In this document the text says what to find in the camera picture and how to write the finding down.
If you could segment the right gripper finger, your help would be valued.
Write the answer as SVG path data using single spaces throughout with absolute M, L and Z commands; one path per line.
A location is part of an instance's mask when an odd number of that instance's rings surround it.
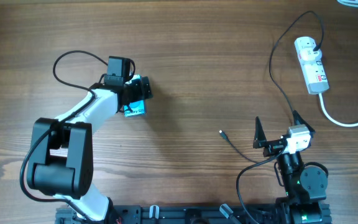
M 310 134 L 315 134 L 316 131 L 300 116 L 300 114 L 297 112 L 297 110 L 294 110 L 292 112 L 292 115 L 293 115 L 295 125 L 304 124 L 308 128 Z
M 255 135 L 254 135 L 253 148 L 258 149 L 258 148 L 265 147 L 266 142 L 267 139 L 265 137 L 262 123 L 260 121 L 260 118 L 257 116 L 255 118 Z

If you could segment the Galaxy smartphone with teal screen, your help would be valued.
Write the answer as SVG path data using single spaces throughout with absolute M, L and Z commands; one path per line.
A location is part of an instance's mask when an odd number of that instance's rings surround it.
M 139 74 L 134 75 L 134 77 L 126 82 L 129 86 L 135 86 L 135 84 L 139 83 L 141 81 L 141 76 Z M 131 116 L 140 116 L 146 114 L 146 106 L 145 101 L 140 100 L 133 103 L 130 103 L 128 106 L 124 106 L 124 116 L 125 117 L 131 117 Z

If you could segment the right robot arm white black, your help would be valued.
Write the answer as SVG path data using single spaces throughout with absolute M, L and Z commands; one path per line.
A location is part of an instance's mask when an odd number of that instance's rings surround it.
M 268 141 L 258 117 L 255 119 L 253 147 L 262 148 L 264 157 L 272 156 L 279 184 L 287 196 L 276 199 L 280 223 L 331 223 L 326 200 L 328 169 L 318 162 L 304 163 L 301 151 L 311 146 L 315 130 L 293 112 L 294 125 L 278 140 Z

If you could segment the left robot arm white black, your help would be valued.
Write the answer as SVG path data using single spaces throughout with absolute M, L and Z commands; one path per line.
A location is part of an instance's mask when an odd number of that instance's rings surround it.
M 93 134 L 123 106 L 152 98 L 148 77 L 135 75 L 122 85 L 95 83 L 70 111 L 54 118 L 39 118 L 33 127 L 30 151 L 20 185 L 42 192 L 43 202 L 65 202 L 82 223 L 121 223 L 111 199 L 92 183 Z

